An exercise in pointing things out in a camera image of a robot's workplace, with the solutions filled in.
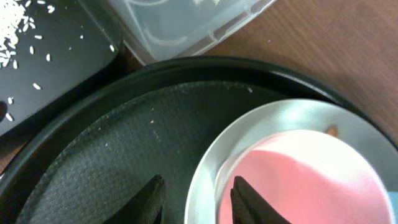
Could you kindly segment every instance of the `white plate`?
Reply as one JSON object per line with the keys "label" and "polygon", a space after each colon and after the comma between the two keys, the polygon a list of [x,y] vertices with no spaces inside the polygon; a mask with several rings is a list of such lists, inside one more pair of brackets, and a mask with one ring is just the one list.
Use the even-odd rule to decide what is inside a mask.
{"label": "white plate", "polygon": [[221,194],[215,192],[217,173],[227,158],[258,140],[282,131],[324,132],[331,125],[338,137],[374,167],[388,191],[398,191],[398,152],[376,128],[338,106],[315,100],[282,100],[260,106],[230,124],[201,159],[188,192],[185,224],[214,224]]}

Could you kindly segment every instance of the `clear plastic container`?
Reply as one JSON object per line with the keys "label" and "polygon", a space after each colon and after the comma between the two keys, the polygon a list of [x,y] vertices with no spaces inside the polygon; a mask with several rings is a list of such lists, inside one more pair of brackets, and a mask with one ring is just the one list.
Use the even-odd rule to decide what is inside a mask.
{"label": "clear plastic container", "polygon": [[143,64],[201,54],[276,0],[106,0]]}

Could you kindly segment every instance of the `wooden table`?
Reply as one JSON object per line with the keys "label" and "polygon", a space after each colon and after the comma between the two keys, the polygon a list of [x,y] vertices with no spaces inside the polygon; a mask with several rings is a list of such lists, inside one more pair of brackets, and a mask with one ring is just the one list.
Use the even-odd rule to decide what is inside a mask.
{"label": "wooden table", "polygon": [[[397,142],[397,12],[397,0],[278,0],[207,54],[265,60],[314,76]],[[0,160],[0,170],[17,151]]]}

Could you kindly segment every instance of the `pink bowl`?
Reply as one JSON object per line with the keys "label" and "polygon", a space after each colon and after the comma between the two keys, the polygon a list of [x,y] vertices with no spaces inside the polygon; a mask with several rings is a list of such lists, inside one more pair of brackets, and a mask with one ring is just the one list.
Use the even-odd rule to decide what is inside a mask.
{"label": "pink bowl", "polygon": [[327,134],[275,134],[232,159],[221,168],[227,175],[219,173],[217,180],[227,183],[219,224],[232,224],[229,192],[237,175],[293,224],[395,223],[387,191],[371,165]]}

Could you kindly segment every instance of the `round black tray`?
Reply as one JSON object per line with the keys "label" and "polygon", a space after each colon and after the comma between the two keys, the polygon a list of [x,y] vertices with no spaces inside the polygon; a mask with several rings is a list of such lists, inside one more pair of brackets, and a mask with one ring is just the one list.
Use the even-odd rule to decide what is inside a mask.
{"label": "round black tray", "polygon": [[269,63],[193,57],[150,65],[78,102],[14,158],[0,180],[0,222],[101,223],[154,175],[166,182],[165,223],[183,223],[208,146],[244,113],[277,100],[352,103]]}

